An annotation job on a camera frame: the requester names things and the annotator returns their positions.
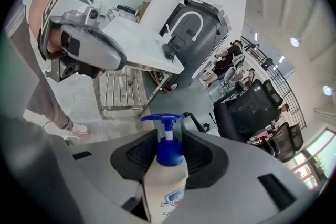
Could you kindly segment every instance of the table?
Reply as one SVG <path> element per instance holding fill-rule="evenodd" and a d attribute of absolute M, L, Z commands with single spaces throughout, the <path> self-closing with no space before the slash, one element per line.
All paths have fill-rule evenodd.
<path fill-rule="evenodd" d="M 104 106 L 101 104 L 100 77 L 96 77 L 93 80 L 94 94 L 96 97 L 99 114 L 101 118 L 104 119 L 104 111 L 137 109 L 140 110 L 138 113 L 138 116 L 140 116 L 148 108 L 149 104 L 153 101 L 159 91 L 166 85 L 171 75 L 180 74 L 184 67 L 176 56 L 174 61 L 165 58 L 162 51 L 162 45 L 164 42 L 159 33 L 147 29 L 135 22 L 117 17 L 108 25 L 106 25 L 106 27 L 102 29 L 102 32 L 113 38 L 120 45 L 126 55 L 127 62 L 125 74 L 117 73 L 117 80 L 119 82 L 123 80 L 123 76 L 125 78 L 126 105 L 122 105 L 121 101 L 122 86 L 120 86 L 120 89 L 119 86 L 117 87 L 119 92 L 116 93 L 115 91 L 114 83 L 116 79 L 116 73 L 114 73 L 112 105 L 107 106 L 107 89 L 110 78 L 110 72 L 108 71 Z M 163 77 L 156 78 L 156 80 L 160 83 L 144 103 L 141 102 L 139 93 L 139 84 L 137 78 L 139 70 L 158 71 L 163 74 Z M 131 105 L 129 105 L 128 90 L 130 89 L 128 89 L 128 86 L 131 87 L 132 92 L 131 100 L 133 100 L 133 103 L 131 102 Z M 138 104 L 136 104 L 136 93 L 138 94 Z M 119 94 L 120 97 L 119 104 L 115 104 L 114 102 L 114 97 L 116 94 Z"/>

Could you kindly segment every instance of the seated person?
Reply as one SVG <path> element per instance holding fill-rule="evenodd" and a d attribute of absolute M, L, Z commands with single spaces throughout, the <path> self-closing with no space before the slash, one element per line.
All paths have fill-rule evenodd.
<path fill-rule="evenodd" d="M 277 130 L 278 127 L 286 122 L 284 113 L 289 111 L 290 109 L 288 104 L 284 104 L 282 107 L 278 108 L 278 116 L 270 123 L 272 129 Z"/>
<path fill-rule="evenodd" d="M 218 59 L 222 57 L 222 60 L 218 61 L 213 68 L 213 74 L 211 74 L 207 80 L 200 79 L 200 82 L 204 86 L 209 86 L 212 82 L 214 82 L 220 75 L 224 74 L 231 66 L 233 66 L 233 62 L 238 60 L 239 55 L 243 53 L 242 42 L 236 40 L 233 42 L 230 48 L 228 48 L 225 52 L 222 52 L 215 57 Z"/>
<path fill-rule="evenodd" d="M 233 79 L 229 81 L 229 84 L 233 86 L 236 81 L 240 80 L 244 86 L 249 86 L 254 80 L 255 70 L 251 68 L 247 71 L 241 71 L 238 75 L 234 76 Z"/>

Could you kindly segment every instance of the chair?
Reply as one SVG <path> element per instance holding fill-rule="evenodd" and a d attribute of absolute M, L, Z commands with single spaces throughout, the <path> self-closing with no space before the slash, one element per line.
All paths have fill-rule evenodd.
<path fill-rule="evenodd" d="M 295 156 L 296 146 L 293 141 L 291 127 L 285 122 L 272 137 L 279 147 L 277 158 L 283 163 Z"/>
<path fill-rule="evenodd" d="M 264 84 L 260 80 L 255 80 L 237 99 L 226 103 L 218 103 L 219 101 L 214 103 L 214 114 L 221 137 L 231 136 L 227 128 L 221 124 L 221 121 L 227 121 L 225 117 L 229 115 L 239 136 L 246 141 L 277 117 L 278 107 L 283 100 L 270 80 L 266 80 Z"/>
<path fill-rule="evenodd" d="M 300 124 L 296 124 L 294 126 L 290 127 L 292 136 L 293 136 L 293 141 L 294 141 L 294 146 L 295 146 L 295 151 L 299 151 L 302 146 L 303 146 L 303 137 L 301 134 L 301 129 L 300 129 Z"/>

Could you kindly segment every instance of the cardboard box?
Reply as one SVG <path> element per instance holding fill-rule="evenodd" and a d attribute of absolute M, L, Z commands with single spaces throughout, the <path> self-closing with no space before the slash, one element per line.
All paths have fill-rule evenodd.
<path fill-rule="evenodd" d="M 139 21 L 141 21 L 142 16 L 144 15 L 148 5 L 150 4 L 150 2 L 145 2 L 143 1 L 140 5 L 140 9 L 139 9 Z"/>

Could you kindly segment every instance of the bottle label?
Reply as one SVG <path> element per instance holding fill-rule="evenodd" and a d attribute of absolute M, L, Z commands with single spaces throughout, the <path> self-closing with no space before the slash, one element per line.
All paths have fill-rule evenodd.
<path fill-rule="evenodd" d="M 183 199 L 183 197 L 184 197 L 184 187 L 167 194 L 164 197 L 165 201 L 161 203 L 161 207 L 178 206 L 179 202 Z"/>

